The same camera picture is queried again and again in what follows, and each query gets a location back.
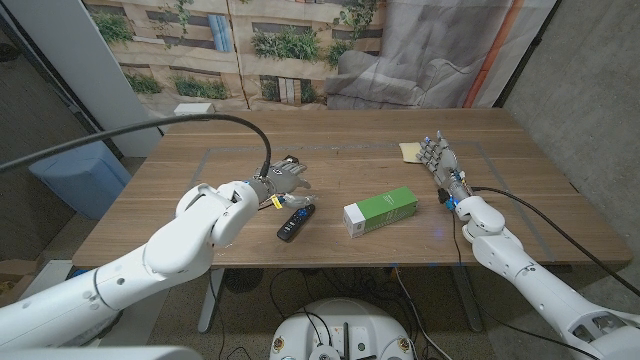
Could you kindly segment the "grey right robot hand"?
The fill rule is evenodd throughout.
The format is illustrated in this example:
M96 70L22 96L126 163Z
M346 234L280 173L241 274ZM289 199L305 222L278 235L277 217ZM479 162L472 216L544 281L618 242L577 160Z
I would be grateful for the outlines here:
M455 201L461 201L473 195L473 191L465 183L455 152L440 131L437 132L435 139L425 137L420 142L420 150L416 158L432 173L438 187L446 191Z

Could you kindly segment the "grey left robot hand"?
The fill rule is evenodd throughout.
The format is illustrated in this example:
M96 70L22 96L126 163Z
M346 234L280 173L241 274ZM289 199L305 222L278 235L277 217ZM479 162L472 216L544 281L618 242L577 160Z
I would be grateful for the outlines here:
M310 183L301 177L307 166L296 161L293 157L272 164L264 176L254 175L248 184L256 192L259 202L265 202L272 196L281 205L290 208L301 208L315 202L315 195L294 195L297 188L310 189Z

